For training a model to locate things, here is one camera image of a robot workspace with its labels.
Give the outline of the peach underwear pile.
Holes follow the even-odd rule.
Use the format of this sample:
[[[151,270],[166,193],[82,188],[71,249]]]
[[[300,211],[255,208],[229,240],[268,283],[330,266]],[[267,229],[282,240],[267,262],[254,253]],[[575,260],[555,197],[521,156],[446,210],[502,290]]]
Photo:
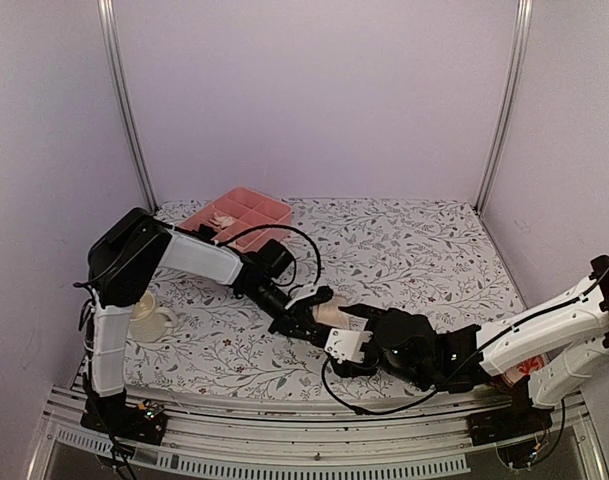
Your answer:
[[[351,316],[341,310],[341,307],[347,307],[350,301],[345,297],[334,295],[328,301],[312,308],[313,319],[316,323],[329,326],[331,328],[350,330]]]

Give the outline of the pink compartment organizer box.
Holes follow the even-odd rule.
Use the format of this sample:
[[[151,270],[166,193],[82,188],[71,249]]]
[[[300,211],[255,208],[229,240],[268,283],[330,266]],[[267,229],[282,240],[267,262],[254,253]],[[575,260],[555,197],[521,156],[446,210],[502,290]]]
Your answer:
[[[209,222],[214,212],[236,219],[233,226],[219,229]],[[290,225],[292,208],[287,203],[257,191],[238,187],[213,200],[184,220],[180,227],[196,231],[200,224],[213,227],[218,234],[211,240],[222,243],[259,225]]]

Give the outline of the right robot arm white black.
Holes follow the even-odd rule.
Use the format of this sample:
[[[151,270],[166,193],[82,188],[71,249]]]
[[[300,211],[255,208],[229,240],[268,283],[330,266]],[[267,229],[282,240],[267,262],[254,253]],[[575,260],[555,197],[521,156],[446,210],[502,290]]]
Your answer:
[[[476,446],[544,431],[552,425],[553,408],[609,362],[609,256],[594,258],[591,267],[587,277],[548,302],[447,333],[423,315],[353,305],[347,313],[365,319],[366,329],[332,329],[324,350],[340,376],[383,369],[429,396],[469,392],[554,353],[514,383],[509,406],[467,419]]]

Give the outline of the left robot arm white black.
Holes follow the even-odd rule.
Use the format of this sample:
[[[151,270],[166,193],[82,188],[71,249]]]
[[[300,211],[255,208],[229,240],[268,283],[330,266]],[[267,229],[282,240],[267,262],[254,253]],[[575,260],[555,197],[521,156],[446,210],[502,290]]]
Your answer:
[[[250,299],[271,318],[272,333],[316,347],[323,347],[330,333],[316,322],[313,310],[332,299],[332,290],[313,283],[285,293],[276,280],[295,260],[274,239],[245,253],[231,240],[219,242],[201,230],[176,227],[134,208],[94,243],[87,260],[87,280],[74,285],[88,294],[78,324],[85,333],[86,358],[80,424],[111,441],[158,445],[165,433],[168,418],[162,407],[150,401],[127,404],[123,373],[131,315],[160,268],[211,280]]]

